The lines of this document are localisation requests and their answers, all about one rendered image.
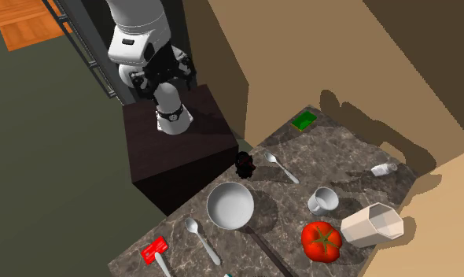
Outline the dark robot stand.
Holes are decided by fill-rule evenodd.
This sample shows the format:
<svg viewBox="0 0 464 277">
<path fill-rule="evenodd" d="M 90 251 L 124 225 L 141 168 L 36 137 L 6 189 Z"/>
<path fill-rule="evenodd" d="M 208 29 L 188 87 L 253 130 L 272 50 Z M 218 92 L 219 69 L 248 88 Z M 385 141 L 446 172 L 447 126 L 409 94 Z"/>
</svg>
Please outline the dark robot stand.
<svg viewBox="0 0 464 277">
<path fill-rule="evenodd" d="M 235 162 L 238 143 L 207 85 L 181 96 L 193 116 L 180 135 L 157 130 L 155 105 L 123 107 L 131 182 L 166 216 Z"/>
</svg>

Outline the dark grey metal rack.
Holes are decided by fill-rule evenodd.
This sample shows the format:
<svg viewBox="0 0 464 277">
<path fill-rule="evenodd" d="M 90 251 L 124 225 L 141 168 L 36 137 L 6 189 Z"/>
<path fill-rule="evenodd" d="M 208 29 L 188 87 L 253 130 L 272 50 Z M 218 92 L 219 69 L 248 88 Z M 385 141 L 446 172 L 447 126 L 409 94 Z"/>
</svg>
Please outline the dark grey metal rack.
<svg viewBox="0 0 464 277">
<path fill-rule="evenodd" d="M 41 0 L 51 16 L 73 45 L 108 98 L 117 98 L 122 105 L 136 101 L 129 87 L 120 79 L 116 64 L 94 26 L 82 0 Z"/>
</svg>

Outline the white bowl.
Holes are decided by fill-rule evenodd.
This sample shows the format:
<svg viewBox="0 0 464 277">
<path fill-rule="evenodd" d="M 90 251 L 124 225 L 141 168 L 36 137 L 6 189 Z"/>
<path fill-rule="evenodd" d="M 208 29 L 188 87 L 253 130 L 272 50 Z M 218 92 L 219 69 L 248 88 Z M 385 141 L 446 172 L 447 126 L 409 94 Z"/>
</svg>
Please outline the white bowl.
<svg viewBox="0 0 464 277">
<path fill-rule="evenodd" d="M 212 189 L 207 199 L 207 214 L 210 220 L 225 230 L 244 227 L 254 213 L 251 192 L 242 184 L 220 183 Z"/>
</svg>

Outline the white mug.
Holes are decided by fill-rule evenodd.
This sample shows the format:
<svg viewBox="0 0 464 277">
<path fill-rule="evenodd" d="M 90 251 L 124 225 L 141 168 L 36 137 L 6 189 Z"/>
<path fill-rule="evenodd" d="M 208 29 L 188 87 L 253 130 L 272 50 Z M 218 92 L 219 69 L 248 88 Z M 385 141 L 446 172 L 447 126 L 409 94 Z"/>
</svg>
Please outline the white mug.
<svg viewBox="0 0 464 277">
<path fill-rule="evenodd" d="M 316 216 L 323 216 L 339 205 L 339 197 L 329 187 L 319 187 L 307 201 L 309 211 Z"/>
</svg>

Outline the dark brown stick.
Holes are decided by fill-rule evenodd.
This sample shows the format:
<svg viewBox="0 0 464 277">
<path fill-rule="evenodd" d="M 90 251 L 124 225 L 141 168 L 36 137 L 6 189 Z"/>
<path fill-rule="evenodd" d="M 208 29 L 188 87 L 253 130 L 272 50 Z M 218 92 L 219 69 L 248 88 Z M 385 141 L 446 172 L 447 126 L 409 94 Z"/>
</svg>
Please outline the dark brown stick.
<svg viewBox="0 0 464 277">
<path fill-rule="evenodd" d="M 245 232 L 252 237 L 256 244 L 266 253 L 266 255 L 274 263 L 277 269 L 285 277 L 294 277 L 293 274 L 286 268 L 286 266 L 269 250 L 267 245 L 260 239 L 259 235 L 257 235 L 256 232 L 249 225 L 245 226 Z"/>
</svg>

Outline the green sponge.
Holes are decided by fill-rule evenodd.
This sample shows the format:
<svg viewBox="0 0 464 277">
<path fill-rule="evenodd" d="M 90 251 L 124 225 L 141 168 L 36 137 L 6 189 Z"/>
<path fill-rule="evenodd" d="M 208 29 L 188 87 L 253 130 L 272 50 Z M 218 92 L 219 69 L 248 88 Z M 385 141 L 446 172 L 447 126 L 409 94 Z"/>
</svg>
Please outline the green sponge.
<svg viewBox="0 0 464 277">
<path fill-rule="evenodd" d="M 298 131 L 303 131 L 308 126 L 310 126 L 317 116 L 310 111 L 304 111 L 299 116 L 293 119 L 291 125 L 294 126 Z"/>
</svg>

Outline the red tomato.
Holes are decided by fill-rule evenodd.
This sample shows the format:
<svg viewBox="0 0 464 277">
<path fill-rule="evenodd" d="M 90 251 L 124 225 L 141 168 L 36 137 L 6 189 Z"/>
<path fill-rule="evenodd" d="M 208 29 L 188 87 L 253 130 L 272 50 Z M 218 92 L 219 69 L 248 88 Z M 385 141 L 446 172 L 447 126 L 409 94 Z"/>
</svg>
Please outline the red tomato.
<svg viewBox="0 0 464 277">
<path fill-rule="evenodd" d="M 330 223 L 315 221 L 302 230 L 301 244 L 310 260 L 331 263 L 340 257 L 343 242 L 340 232 Z"/>
</svg>

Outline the black figure with red marks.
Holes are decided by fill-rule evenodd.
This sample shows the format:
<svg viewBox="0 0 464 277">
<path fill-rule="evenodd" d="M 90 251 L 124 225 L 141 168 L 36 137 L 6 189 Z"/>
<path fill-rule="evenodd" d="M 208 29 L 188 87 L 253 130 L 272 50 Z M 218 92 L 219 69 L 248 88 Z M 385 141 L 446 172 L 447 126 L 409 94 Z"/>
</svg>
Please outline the black figure with red marks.
<svg viewBox="0 0 464 277">
<path fill-rule="evenodd" d="M 253 164 L 253 158 L 245 151 L 238 152 L 235 158 L 236 173 L 241 179 L 247 179 L 252 176 L 256 166 Z"/>
</svg>

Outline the beige faceted cup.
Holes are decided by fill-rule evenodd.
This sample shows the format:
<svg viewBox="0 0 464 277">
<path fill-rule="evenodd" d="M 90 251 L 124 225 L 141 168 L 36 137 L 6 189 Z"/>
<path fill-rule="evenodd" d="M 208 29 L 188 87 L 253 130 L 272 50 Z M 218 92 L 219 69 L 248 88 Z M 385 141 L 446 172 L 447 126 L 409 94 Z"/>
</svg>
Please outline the beige faceted cup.
<svg viewBox="0 0 464 277">
<path fill-rule="evenodd" d="M 341 233 L 348 243 L 363 248 L 402 237 L 404 223 L 395 209 L 378 202 L 344 218 Z"/>
</svg>

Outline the grey metal spoon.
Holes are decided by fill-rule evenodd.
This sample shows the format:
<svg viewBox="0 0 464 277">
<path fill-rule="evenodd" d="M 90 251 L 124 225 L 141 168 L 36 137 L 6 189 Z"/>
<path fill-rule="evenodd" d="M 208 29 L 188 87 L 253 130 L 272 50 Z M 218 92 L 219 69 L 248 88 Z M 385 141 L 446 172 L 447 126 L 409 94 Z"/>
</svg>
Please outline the grey metal spoon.
<svg viewBox="0 0 464 277">
<path fill-rule="evenodd" d="M 271 162 L 275 163 L 295 184 L 299 184 L 300 180 L 294 176 L 290 171 L 288 171 L 281 163 L 277 160 L 277 157 L 270 152 L 264 153 L 265 158 Z"/>
<path fill-rule="evenodd" d="M 199 227 L 198 227 L 197 221 L 191 217 L 188 217 L 185 219 L 185 225 L 186 225 L 186 229 L 188 230 L 188 232 L 195 234 L 200 239 L 203 247 L 207 251 L 210 258 L 212 259 L 213 263 L 215 265 L 221 265 L 221 260 L 219 256 L 215 253 L 215 251 L 211 248 L 211 246 L 203 239 L 203 237 L 199 233 Z"/>
</svg>

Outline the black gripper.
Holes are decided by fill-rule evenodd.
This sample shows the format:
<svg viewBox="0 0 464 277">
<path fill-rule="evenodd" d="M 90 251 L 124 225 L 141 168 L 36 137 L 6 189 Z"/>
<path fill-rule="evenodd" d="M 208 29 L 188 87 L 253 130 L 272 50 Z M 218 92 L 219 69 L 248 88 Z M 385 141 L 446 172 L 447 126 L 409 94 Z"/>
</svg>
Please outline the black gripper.
<svg viewBox="0 0 464 277">
<path fill-rule="evenodd" d="M 131 72 L 131 84 L 140 98 L 156 101 L 155 90 L 158 85 L 180 77 L 181 72 L 187 79 L 197 74 L 193 60 L 185 53 L 175 58 L 172 45 L 167 42 L 154 54 L 143 71 Z"/>
</svg>

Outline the small white bottle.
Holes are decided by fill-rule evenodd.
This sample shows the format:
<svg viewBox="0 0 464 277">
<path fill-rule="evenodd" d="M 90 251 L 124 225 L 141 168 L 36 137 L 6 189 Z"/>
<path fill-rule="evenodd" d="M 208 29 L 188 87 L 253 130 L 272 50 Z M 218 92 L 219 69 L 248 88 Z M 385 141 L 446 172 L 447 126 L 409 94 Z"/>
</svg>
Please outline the small white bottle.
<svg viewBox="0 0 464 277">
<path fill-rule="evenodd" d="M 394 172 L 398 169 L 397 164 L 394 163 L 384 163 L 384 164 L 379 164 L 370 170 L 374 176 L 383 176 L 383 175 L 388 175 L 391 172 Z"/>
</svg>

